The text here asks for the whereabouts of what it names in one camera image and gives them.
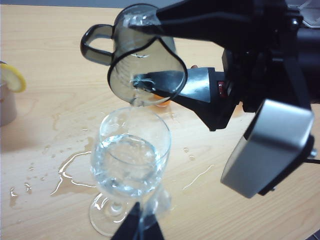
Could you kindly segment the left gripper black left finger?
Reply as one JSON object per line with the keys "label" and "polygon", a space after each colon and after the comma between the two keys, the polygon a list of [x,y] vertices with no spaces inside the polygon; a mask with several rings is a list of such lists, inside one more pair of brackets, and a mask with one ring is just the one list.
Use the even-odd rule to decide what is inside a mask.
{"label": "left gripper black left finger", "polygon": [[141,217],[140,203],[136,202],[111,240],[134,240]]}

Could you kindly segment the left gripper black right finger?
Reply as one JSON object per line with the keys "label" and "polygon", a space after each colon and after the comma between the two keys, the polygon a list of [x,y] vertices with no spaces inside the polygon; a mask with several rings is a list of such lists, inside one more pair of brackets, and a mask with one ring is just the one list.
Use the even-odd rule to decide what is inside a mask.
{"label": "left gripper black right finger", "polygon": [[148,215],[144,219],[144,239],[145,240],[165,240],[156,216]]}

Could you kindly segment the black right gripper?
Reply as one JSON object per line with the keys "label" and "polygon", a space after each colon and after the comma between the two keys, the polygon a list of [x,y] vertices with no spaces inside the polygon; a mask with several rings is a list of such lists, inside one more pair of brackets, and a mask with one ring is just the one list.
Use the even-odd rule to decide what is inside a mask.
{"label": "black right gripper", "polygon": [[135,16],[131,28],[225,48],[227,96],[256,113],[265,100],[311,108],[310,82],[300,64],[302,21],[284,0],[183,0]]}

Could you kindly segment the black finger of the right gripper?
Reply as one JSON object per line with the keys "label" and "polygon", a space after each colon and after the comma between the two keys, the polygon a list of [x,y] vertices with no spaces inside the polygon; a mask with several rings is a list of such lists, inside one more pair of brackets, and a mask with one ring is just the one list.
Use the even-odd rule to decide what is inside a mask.
{"label": "black finger of the right gripper", "polygon": [[224,72],[213,67],[190,68],[187,72],[166,70],[140,73],[133,86],[146,93],[170,97],[175,103],[193,111],[210,131],[225,129],[239,97]]}

